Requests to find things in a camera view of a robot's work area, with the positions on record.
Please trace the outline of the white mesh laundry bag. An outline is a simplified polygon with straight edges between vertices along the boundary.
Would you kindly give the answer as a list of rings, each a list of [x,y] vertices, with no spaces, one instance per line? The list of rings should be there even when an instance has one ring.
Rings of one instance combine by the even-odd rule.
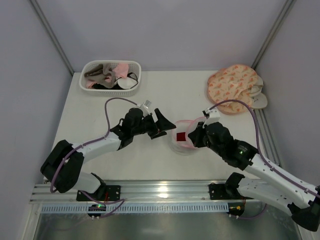
[[[192,155],[196,153],[199,148],[194,147],[188,134],[193,132],[199,122],[204,122],[206,118],[204,116],[198,117],[194,120],[178,120],[174,124],[175,129],[170,132],[170,138],[168,144],[170,148],[180,155]]]

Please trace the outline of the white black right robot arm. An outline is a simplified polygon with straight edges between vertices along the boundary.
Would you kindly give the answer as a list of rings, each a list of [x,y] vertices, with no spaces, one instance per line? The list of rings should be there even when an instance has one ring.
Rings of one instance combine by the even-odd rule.
[[[232,137],[221,123],[199,122],[188,134],[193,146],[207,147],[229,166],[252,174],[259,183],[234,172],[224,187],[232,199],[247,197],[262,201],[283,212],[300,227],[316,232],[320,226],[320,188],[306,183],[264,158],[251,144]]]

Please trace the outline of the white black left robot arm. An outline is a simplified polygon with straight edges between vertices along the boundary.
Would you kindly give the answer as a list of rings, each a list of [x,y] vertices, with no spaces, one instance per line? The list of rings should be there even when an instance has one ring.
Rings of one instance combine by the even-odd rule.
[[[105,136],[80,145],[65,139],[59,141],[42,164],[40,172],[59,193],[75,189],[84,201],[102,203],[109,188],[95,173],[82,172],[83,164],[127,147],[135,136],[147,134],[155,139],[175,128],[159,109],[144,115],[140,108],[133,107]]]

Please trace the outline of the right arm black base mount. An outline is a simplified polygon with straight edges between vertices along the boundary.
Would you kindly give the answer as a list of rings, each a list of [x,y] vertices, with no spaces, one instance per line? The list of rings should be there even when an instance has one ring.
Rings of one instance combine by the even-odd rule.
[[[211,183],[208,185],[210,200],[252,200],[250,197],[244,197],[238,193],[229,193],[224,183]]]

